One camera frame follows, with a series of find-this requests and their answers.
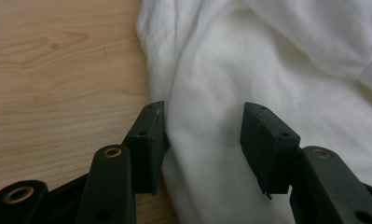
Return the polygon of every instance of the wooden table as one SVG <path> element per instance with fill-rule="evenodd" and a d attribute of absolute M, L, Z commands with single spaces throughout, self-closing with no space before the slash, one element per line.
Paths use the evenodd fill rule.
<path fill-rule="evenodd" d="M 0 1 L 0 189 L 49 189 L 120 144 L 149 103 L 135 33 L 140 1 Z M 137 197 L 138 223 L 178 223 L 164 187 Z"/>

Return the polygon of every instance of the white cloth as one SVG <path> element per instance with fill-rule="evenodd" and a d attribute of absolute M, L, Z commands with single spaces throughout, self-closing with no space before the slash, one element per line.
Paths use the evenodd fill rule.
<path fill-rule="evenodd" d="M 294 223 L 288 195 L 268 200 L 242 155 L 246 101 L 372 185 L 372 0 L 144 0 L 136 27 L 182 223 Z"/>

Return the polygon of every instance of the white towel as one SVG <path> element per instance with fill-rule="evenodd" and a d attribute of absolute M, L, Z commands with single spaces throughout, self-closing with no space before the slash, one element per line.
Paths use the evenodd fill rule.
<path fill-rule="evenodd" d="M 372 0 L 144 0 L 136 26 L 167 105 L 163 175 L 182 223 L 294 223 L 241 152 L 246 101 L 372 185 Z"/>

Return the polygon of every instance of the wood grain surface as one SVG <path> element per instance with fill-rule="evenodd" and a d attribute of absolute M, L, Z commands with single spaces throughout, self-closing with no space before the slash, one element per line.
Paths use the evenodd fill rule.
<path fill-rule="evenodd" d="M 0 189 L 49 189 L 120 144 L 149 103 L 134 24 L 140 1 L 0 1 Z M 138 223 L 178 223 L 163 185 L 137 197 Z"/>

